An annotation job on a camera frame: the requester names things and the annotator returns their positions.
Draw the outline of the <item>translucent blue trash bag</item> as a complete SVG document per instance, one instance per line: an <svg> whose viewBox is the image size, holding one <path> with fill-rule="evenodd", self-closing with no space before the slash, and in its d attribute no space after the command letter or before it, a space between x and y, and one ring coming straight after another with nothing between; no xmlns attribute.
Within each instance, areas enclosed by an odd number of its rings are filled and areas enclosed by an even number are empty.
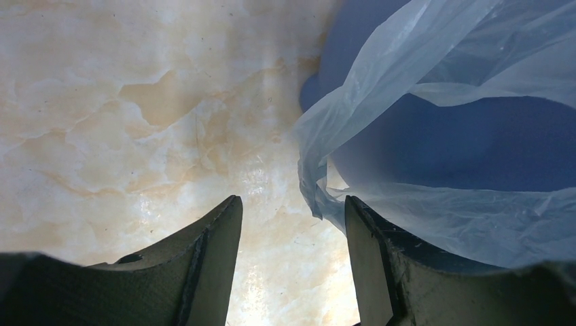
<svg viewBox="0 0 576 326"><path fill-rule="evenodd" d="M350 186L331 153L424 78L504 1L346 1L300 93L300 191L315 217L344 227L344 198L446 251L515 268L575 258L575 186L552 192Z"/></svg>

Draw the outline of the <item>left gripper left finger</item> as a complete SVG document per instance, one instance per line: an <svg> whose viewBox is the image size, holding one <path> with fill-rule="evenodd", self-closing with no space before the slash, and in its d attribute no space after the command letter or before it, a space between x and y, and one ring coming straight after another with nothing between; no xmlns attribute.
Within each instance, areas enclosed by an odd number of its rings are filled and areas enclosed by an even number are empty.
<svg viewBox="0 0 576 326"><path fill-rule="evenodd" d="M112 264L1 254L2 325L225 325L242 225L230 196Z"/></svg>

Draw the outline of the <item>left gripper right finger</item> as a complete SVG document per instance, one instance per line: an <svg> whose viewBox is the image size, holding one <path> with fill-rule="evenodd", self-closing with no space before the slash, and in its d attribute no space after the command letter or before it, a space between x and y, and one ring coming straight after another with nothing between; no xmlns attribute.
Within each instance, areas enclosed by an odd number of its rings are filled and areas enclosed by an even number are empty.
<svg viewBox="0 0 576 326"><path fill-rule="evenodd" d="M361 325L574 325L575 264L500 268L444 251L345 200Z"/></svg>

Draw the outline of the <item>blue plastic trash bin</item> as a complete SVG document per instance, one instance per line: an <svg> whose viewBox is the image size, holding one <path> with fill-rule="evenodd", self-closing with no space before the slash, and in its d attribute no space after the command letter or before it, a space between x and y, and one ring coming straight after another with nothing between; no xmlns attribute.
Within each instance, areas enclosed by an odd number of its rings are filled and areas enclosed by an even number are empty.
<svg viewBox="0 0 576 326"><path fill-rule="evenodd" d="M331 153L348 185L575 186L574 1L502 2L424 83Z"/></svg>

